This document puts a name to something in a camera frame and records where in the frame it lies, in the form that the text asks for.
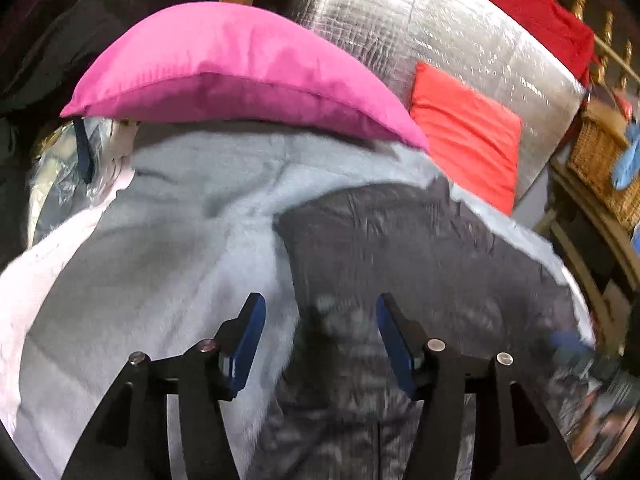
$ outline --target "red fabric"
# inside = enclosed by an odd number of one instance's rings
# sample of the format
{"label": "red fabric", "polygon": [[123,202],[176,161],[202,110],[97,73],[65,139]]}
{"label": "red fabric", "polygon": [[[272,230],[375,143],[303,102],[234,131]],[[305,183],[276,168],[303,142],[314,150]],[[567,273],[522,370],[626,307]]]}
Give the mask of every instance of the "red fabric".
{"label": "red fabric", "polygon": [[589,82],[593,31],[556,0],[489,0],[518,22],[567,67]]}
{"label": "red fabric", "polygon": [[500,103],[426,63],[415,68],[411,117],[429,154],[455,183],[509,215],[522,120]]}

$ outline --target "cushion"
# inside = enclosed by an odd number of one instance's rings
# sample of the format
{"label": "cushion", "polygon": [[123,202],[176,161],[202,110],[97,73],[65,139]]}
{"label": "cushion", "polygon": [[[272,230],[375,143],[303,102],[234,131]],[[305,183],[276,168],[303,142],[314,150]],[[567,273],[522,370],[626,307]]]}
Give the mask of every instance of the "cushion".
{"label": "cushion", "polygon": [[429,139],[429,153],[455,183],[511,214],[522,120],[500,103],[419,62],[411,117]]}
{"label": "cushion", "polygon": [[61,115],[258,119],[428,144],[349,54],[277,14],[220,2],[169,7],[130,28],[82,76]]}

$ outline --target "metal bolt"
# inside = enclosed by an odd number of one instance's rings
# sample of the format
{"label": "metal bolt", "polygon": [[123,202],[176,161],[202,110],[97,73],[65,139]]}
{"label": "metal bolt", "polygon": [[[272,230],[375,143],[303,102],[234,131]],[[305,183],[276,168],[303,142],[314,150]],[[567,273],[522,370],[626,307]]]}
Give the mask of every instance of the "metal bolt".
{"label": "metal bolt", "polygon": [[429,339],[427,341],[427,348],[433,352],[442,352],[447,345],[441,339]]}
{"label": "metal bolt", "polygon": [[201,352],[211,352],[218,349],[218,343],[215,340],[207,338],[198,343],[198,350]]}
{"label": "metal bolt", "polygon": [[513,357],[507,352],[500,352],[495,358],[501,365],[511,366],[513,364]]}
{"label": "metal bolt", "polygon": [[129,356],[129,364],[134,366],[139,365],[145,358],[146,354],[144,352],[133,352],[133,354]]}

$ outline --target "silver reflective foil sheet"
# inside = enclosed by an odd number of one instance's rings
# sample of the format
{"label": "silver reflective foil sheet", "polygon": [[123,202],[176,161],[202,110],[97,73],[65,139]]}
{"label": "silver reflective foil sheet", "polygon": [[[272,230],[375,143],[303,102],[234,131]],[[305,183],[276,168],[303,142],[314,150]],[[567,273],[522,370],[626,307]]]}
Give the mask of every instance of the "silver reflective foil sheet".
{"label": "silver reflective foil sheet", "polygon": [[292,18],[349,52],[407,107],[423,60],[523,119],[516,199],[569,127],[584,88],[488,0],[295,0]]}

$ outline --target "orange-red square cushion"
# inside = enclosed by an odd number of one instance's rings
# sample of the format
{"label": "orange-red square cushion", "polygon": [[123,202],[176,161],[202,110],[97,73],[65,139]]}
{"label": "orange-red square cushion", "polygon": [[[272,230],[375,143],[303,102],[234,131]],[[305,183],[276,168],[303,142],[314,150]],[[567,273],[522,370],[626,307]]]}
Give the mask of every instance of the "orange-red square cushion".
{"label": "orange-red square cushion", "polygon": [[424,62],[415,69],[411,117],[427,135],[429,155],[451,180],[511,214],[520,117]]}

